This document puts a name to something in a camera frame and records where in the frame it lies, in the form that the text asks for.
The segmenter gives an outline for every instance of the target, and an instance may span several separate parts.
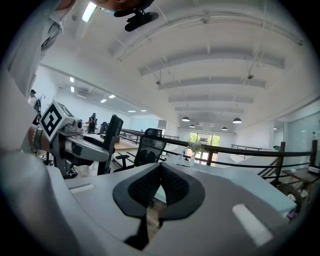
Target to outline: wooden table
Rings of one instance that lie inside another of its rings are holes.
[[[94,138],[101,142],[104,141],[104,139],[100,137],[100,134],[87,133],[87,134],[84,134],[84,136]],[[137,151],[139,148],[139,144],[135,144],[134,142],[131,142],[124,138],[120,138],[120,142],[114,144],[114,148],[115,148],[115,152]]]

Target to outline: ceiling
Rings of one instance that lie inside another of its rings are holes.
[[[191,119],[180,122],[183,128],[191,123],[232,127],[257,96],[286,76],[304,44],[295,24],[272,0],[155,0],[146,11],[159,13],[159,19],[133,32],[124,29],[127,17],[115,18],[98,8],[83,22],[87,4],[76,2],[65,36],[121,62],[155,91],[165,92],[180,120]],[[69,88],[68,77],[59,79],[61,87]],[[94,101],[110,95],[80,81],[74,85]],[[106,104],[141,114],[118,95]]]
[[[74,87],[74,96],[80,97],[82,99],[87,99],[88,101],[92,101],[95,104],[99,104],[103,107],[110,108],[116,110],[118,112],[123,112],[126,115],[134,116],[134,115],[148,115],[147,111],[141,112],[141,110],[137,106],[119,98],[109,98],[112,94],[107,91],[102,91],[94,87],[93,85],[87,84],[85,82],[74,79],[74,82],[70,81],[70,76],[61,74],[59,72],[51,71],[53,77],[57,81],[58,87],[61,90],[59,93],[64,93],[64,90],[71,90],[71,86]]]

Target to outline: window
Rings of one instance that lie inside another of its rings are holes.
[[[197,132],[190,132],[189,135],[189,141],[190,142],[202,142],[204,144],[210,145],[210,146],[216,146],[220,147],[220,140],[221,136],[219,135],[213,135],[213,134],[205,134],[205,133],[197,133]],[[191,149],[188,149],[187,151],[188,156],[192,156],[192,151]],[[203,159],[203,160],[208,160],[209,153],[208,152],[200,152],[196,154],[195,158]],[[212,161],[217,161],[218,160],[218,154],[214,153],[212,155]],[[194,161],[197,164],[201,165],[206,165],[206,161],[201,161],[201,160],[195,160]]]

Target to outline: computer monitor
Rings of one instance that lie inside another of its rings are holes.
[[[105,162],[99,163],[98,175],[110,173],[110,162],[114,153],[116,138],[120,134],[123,123],[124,121],[115,114],[112,116],[102,145],[102,148],[109,152],[109,159]]]

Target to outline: black mesh seat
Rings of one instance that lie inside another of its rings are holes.
[[[142,166],[151,163],[157,163],[166,147],[167,141],[162,138],[162,130],[149,128],[141,136],[139,148],[136,153],[133,165],[127,166],[126,159],[129,155],[118,155],[115,158],[122,160],[122,168],[114,171],[120,172],[133,167]]]

